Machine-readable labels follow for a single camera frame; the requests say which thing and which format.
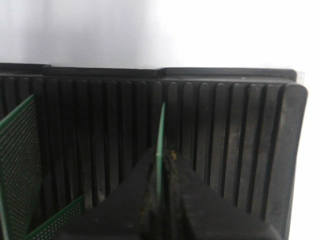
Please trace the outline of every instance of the white wall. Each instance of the white wall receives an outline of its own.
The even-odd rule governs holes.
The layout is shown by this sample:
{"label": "white wall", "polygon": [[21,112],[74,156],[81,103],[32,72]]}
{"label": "white wall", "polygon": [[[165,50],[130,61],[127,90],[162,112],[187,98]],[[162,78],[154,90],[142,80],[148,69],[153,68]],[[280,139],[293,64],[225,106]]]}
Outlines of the white wall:
{"label": "white wall", "polygon": [[0,0],[0,62],[304,72],[290,240],[312,239],[320,216],[319,23],[310,0]]}

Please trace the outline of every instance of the white background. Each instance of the white background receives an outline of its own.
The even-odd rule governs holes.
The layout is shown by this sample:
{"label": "white background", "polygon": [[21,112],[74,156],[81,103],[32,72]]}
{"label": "white background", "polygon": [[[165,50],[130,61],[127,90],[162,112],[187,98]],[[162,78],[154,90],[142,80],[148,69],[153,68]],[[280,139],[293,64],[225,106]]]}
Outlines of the white background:
{"label": "white background", "polygon": [[0,62],[299,71],[309,97],[297,158],[290,240],[316,239],[320,223],[317,2],[0,0]]}

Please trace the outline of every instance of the black plastic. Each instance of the black plastic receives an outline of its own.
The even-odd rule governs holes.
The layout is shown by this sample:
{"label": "black plastic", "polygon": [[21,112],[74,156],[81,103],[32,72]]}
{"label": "black plastic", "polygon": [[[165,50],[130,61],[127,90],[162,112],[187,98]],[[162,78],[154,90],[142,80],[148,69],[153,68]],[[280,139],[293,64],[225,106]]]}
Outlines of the black plastic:
{"label": "black plastic", "polygon": [[0,118],[34,93],[43,188],[39,222],[84,193],[91,209],[156,143],[162,102],[167,147],[181,151],[224,200],[282,239],[307,91],[287,69],[69,68],[0,64]]}

